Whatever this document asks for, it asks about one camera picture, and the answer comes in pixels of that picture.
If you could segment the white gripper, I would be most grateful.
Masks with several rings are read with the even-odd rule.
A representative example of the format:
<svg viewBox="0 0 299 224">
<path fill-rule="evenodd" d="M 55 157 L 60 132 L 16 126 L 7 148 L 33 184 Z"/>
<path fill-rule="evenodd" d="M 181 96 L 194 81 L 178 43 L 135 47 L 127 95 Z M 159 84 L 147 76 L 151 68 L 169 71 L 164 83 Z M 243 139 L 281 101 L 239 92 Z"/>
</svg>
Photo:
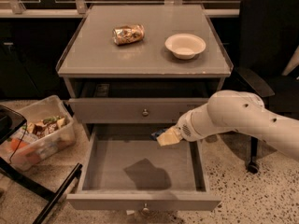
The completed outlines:
<svg viewBox="0 0 299 224">
<path fill-rule="evenodd" d="M 192 125 L 192 111 L 188 111 L 178 119 L 177 127 L 172 126 L 169 129 L 160 130 L 156 134 L 156 140 L 160 146 L 178 144 L 182 138 L 189 142 L 200 139 L 200 135 Z"/>
</svg>

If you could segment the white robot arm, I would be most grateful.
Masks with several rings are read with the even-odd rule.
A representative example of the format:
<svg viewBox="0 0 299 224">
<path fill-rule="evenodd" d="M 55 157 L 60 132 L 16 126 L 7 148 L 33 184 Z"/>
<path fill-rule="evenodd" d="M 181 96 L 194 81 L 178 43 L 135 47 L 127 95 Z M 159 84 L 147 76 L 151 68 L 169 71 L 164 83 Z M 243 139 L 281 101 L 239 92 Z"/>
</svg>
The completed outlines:
<svg viewBox="0 0 299 224">
<path fill-rule="evenodd" d="M 177 124 L 151 137 L 168 146 L 227 132 L 254 137 L 299 161 L 299 120 L 269 111 L 259 95 L 246 91 L 218 91 L 206 104 L 183 114 Z"/>
</svg>

